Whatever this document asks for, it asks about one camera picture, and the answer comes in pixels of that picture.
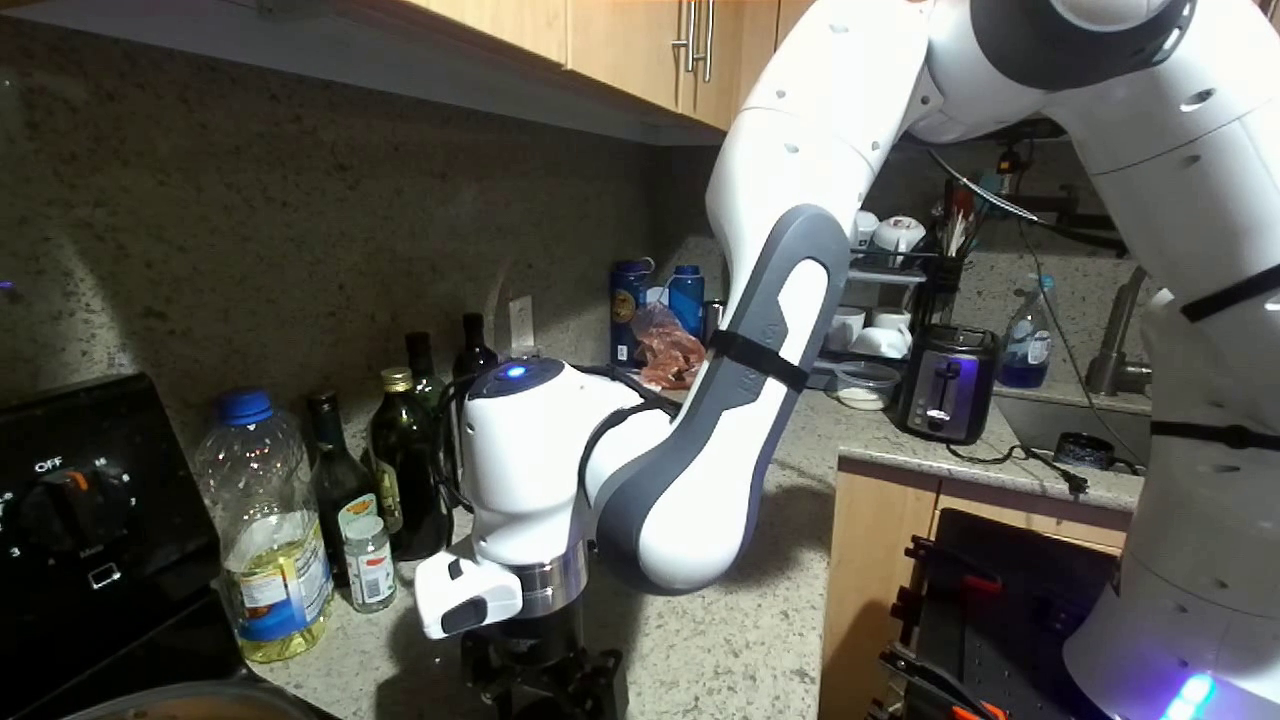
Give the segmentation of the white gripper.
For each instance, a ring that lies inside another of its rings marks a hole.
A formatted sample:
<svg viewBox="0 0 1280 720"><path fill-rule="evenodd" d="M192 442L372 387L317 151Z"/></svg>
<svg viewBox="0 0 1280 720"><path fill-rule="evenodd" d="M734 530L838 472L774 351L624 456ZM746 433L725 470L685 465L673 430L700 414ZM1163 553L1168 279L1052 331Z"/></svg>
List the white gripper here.
<svg viewBox="0 0 1280 720"><path fill-rule="evenodd" d="M495 720L624 720L624 655L592 650L574 614L479 628L460 661Z"/></svg>

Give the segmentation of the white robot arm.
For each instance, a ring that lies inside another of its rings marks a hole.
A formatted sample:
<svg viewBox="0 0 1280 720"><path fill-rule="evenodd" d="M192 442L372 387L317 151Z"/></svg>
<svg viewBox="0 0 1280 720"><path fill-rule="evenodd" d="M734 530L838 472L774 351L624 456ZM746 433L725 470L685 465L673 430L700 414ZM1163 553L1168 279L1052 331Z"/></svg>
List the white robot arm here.
<svg viewBox="0 0 1280 720"><path fill-rule="evenodd" d="M1069 134L1159 290L1149 479L1069 677L1113 720L1280 720L1280 33L1254 0L811 0L713 170L733 293L689 402L565 361L484 374L477 540L419 563L422 632L551 618L589 553L643 592L721 580L888 147L1025 118Z"/></svg>

